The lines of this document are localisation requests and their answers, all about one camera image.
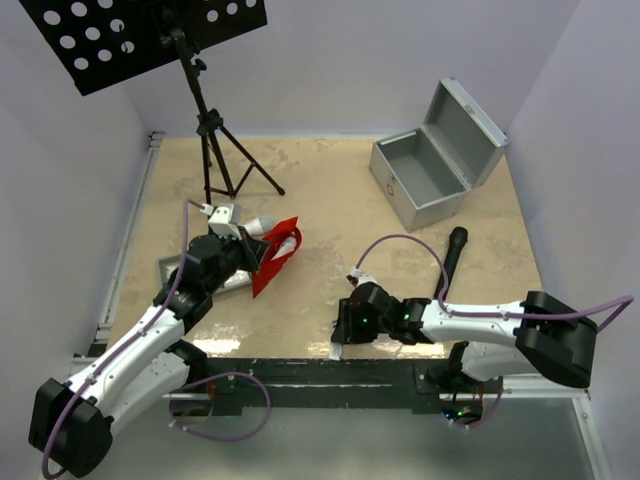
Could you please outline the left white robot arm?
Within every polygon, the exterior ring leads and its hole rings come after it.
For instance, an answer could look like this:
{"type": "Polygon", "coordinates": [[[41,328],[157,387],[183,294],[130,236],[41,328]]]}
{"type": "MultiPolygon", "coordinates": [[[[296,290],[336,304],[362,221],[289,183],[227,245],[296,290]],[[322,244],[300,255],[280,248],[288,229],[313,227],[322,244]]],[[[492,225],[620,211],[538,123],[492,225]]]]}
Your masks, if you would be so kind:
{"type": "Polygon", "coordinates": [[[105,458],[117,427],[169,392],[205,385],[206,355],[183,337],[230,277],[259,270],[268,249],[265,235],[244,227],[184,239],[177,269],[141,319],[83,370],[39,387],[28,441],[43,454],[45,478],[88,475],[105,458]]]}

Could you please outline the white wipe sachet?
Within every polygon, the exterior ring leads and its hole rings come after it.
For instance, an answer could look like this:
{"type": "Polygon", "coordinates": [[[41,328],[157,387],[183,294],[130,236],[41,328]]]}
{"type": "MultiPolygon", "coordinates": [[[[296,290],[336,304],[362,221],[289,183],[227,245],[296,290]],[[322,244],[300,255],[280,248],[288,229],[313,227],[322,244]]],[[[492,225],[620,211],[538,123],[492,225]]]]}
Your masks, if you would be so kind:
{"type": "Polygon", "coordinates": [[[333,324],[333,331],[330,336],[329,358],[331,360],[341,360],[343,353],[344,325],[341,320],[336,320],[333,324]]]}

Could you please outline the red first aid pouch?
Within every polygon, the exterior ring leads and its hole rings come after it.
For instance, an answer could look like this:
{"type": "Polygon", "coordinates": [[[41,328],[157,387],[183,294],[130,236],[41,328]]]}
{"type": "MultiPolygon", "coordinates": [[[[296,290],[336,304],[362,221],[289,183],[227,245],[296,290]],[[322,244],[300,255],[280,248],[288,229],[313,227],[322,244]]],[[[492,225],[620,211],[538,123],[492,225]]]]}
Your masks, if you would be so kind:
{"type": "Polygon", "coordinates": [[[252,295],[254,298],[266,288],[299,249],[302,234],[297,223],[297,216],[282,220],[263,236],[263,240],[269,244],[269,248],[259,269],[252,274],[252,295]]]}

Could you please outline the grey compartment tray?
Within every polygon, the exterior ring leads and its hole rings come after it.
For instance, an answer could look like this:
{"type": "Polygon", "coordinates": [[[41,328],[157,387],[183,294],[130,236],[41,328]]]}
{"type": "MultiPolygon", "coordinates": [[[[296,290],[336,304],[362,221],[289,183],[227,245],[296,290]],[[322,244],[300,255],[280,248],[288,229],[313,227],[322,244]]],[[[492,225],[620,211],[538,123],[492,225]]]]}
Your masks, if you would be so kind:
{"type": "MultiPolygon", "coordinates": [[[[160,285],[170,284],[170,277],[177,270],[180,262],[179,255],[162,257],[157,261],[160,285]]],[[[234,275],[225,281],[215,294],[225,294],[238,289],[252,286],[251,275],[244,271],[238,270],[234,275]]]]}

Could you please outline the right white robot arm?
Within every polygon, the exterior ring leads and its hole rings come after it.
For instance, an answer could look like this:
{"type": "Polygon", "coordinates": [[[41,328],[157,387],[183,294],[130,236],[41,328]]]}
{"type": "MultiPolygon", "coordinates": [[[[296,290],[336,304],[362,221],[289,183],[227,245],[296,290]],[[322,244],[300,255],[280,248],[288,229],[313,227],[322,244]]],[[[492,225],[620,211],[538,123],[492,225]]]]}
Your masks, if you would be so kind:
{"type": "Polygon", "coordinates": [[[540,374],[561,386],[591,384],[598,328],[554,297],[531,291],[525,300],[479,306],[439,304],[429,298],[399,300],[366,281],[339,302],[331,341],[374,342],[379,335],[405,345],[452,345],[445,363],[429,374],[442,389],[459,393],[499,377],[540,374]]]}

